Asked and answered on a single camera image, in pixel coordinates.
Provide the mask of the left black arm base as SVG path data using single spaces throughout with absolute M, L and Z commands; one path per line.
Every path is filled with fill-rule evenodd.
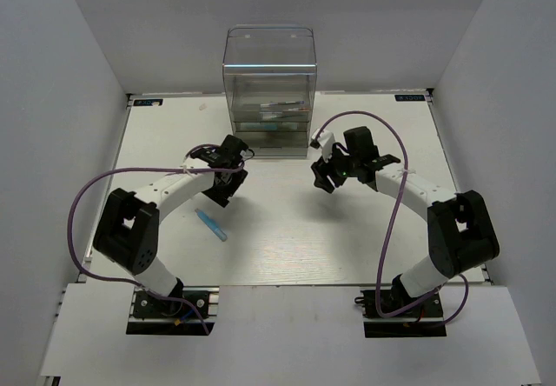
M 206 336 L 214 328 L 218 303 L 217 287 L 185 288 L 185 300 L 195 306 L 207 330 L 192 307 L 160 301 L 144 289 L 135 289 L 130 305 L 126 334 L 132 336 Z

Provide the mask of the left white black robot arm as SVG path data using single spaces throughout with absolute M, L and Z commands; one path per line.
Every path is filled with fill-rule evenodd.
M 132 276 L 131 282 L 154 297 L 166 316 L 183 306 L 183 283 L 157 256 L 164 219 L 198 194 L 221 207 L 229 204 L 248 176 L 246 154 L 253 151 L 228 135 L 219 145 L 194 147 L 177 169 L 160 169 L 163 177 L 138 190 L 113 190 L 105 203 L 93 248 Z

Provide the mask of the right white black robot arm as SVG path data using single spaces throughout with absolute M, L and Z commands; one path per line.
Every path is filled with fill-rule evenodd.
M 382 318 L 410 316 L 445 283 L 493 260 L 500 245 L 481 194 L 457 193 L 411 172 L 396 156 L 380 154 L 371 131 L 358 127 L 344 133 L 317 130 L 311 147 L 321 155 L 311 169 L 314 186 L 331 193 L 354 178 L 406 206 L 427 226 L 427 255 L 396 276 L 390 289 L 375 291 L 374 306 Z

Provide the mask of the red gel pen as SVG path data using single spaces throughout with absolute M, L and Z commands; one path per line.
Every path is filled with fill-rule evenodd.
M 265 103 L 260 105 L 260 109 L 275 112 L 299 112 L 310 110 L 309 107 L 300 103 Z

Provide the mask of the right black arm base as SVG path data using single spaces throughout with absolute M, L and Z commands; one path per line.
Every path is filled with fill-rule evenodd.
M 446 337 L 444 310 L 436 293 L 418 306 L 391 318 L 381 318 L 375 307 L 373 289 L 362 290 L 354 299 L 362 313 L 367 339 Z

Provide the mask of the light blue highlighter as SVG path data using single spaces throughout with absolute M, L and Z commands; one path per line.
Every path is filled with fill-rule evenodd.
M 214 219 L 212 219 L 200 209 L 195 209 L 195 213 L 199 217 L 199 219 L 211 230 L 211 232 L 215 234 L 222 242 L 227 241 L 227 234 L 222 230 L 222 228 Z

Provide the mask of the blue gel pen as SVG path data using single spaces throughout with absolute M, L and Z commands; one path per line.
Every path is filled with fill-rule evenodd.
M 305 101 L 303 101 L 303 100 L 299 100 L 299 101 L 280 101 L 280 102 L 261 103 L 260 107 L 261 108 L 271 108 L 271 107 L 279 107 L 279 106 L 297 106 L 297 105 L 303 105 L 304 103 L 305 103 Z

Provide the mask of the clear acrylic drawer organizer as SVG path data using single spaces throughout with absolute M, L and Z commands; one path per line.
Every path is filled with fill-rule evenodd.
M 228 30 L 222 80 L 233 134 L 256 156 L 305 157 L 308 153 L 317 60 L 312 29 L 287 24 L 239 24 Z M 303 100 L 307 122 L 268 122 L 261 103 Z M 238 123 L 277 123 L 277 131 L 242 132 Z

